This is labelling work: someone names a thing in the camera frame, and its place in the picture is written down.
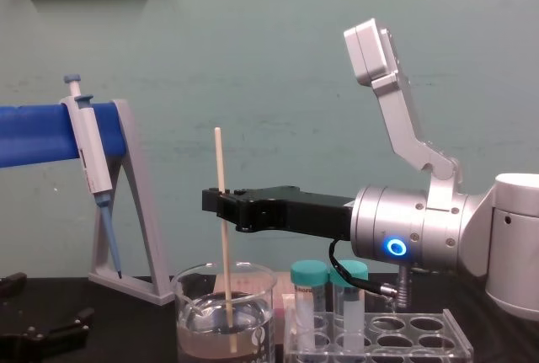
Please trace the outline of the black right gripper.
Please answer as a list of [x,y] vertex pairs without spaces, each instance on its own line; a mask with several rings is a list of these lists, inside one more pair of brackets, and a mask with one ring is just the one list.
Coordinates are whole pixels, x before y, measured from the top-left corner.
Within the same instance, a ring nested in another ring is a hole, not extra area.
[[238,232],[284,231],[350,240],[352,199],[301,190],[296,186],[263,189],[202,190],[203,211],[233,223]]

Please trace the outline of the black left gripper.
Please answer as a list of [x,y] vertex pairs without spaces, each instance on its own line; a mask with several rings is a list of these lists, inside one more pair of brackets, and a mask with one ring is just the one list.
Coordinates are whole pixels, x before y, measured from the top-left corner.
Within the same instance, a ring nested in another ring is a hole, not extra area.
[[[0,280],[0,296],[17,296],[27,282],[27,275],[17,272]],[[49,354],[51,341],[83,341],[88,337],[93,325],[94,309],[86,307],[67,323],[60,324],[47,333],[37,327],[29,326],[22,330],[1,330],[2,354]]]

